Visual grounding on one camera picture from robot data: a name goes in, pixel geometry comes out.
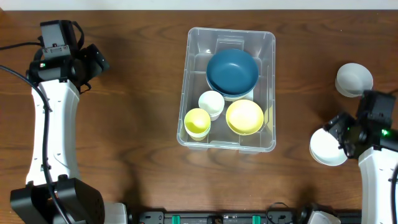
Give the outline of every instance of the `brown wood surface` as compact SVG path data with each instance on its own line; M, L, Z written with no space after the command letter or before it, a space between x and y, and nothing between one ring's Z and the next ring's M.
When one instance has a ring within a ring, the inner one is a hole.
M55 19L78 21L86 45L96 44L111 65L81 96L76 116L82 180L105 200L170 211L265 210L272 202L298 207L307 201L361 208L358 162L323 166L312 159L308 143L337 112L357 108L357 98L335 90L343 64L366 66L377 90L398 87L398 12L5 12L0 46L34 41L41 34L39 23ZM178 144L192 27L275 34L277 146L272 152L191 151ZM36 49L2 51L0 64L24 73ZM12 189L24 186L32 159L30 88L0 72L0 105L0 223L20 223L8 198Z

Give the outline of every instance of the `blue bowl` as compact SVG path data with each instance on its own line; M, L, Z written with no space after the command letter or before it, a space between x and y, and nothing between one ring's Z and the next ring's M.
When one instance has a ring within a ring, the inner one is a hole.
M248 53L228 49L210 59L206 77L213 90L223 96L238 97L254 89L259 79L259 69Z

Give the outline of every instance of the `green light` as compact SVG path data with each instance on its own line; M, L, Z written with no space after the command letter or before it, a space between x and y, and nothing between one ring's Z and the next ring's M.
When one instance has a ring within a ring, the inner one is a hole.
M383 130L381 130L381 134L383 134L384 136L386 136L386 135L388 135L388 131L385 130L385 129L383 129Z

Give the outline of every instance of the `green tape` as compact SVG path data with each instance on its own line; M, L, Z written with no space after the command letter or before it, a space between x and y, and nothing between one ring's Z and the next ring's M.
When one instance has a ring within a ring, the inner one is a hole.
M172 216L172 224L180 224L180 216L179 215Z
M253 224L261 224L261 217L259 215L253 215Z

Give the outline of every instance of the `gray storage bin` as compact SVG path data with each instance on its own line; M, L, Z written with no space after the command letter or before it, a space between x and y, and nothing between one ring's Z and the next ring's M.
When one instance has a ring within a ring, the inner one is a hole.
M259 67L259 81L245 99L257 103L266 124L249 136L235 134L225 120L231 102L225 102L220 117L211 122L209 135L194 141L184 128L183 119L188 111L198 108L202 93L210 90L206 82L206 68L210 58L224 49L239 49L253 56ZM270 152L275 148L275 36L270 32L192 28L188 33L177 140L190 149L238 149L244 153Z

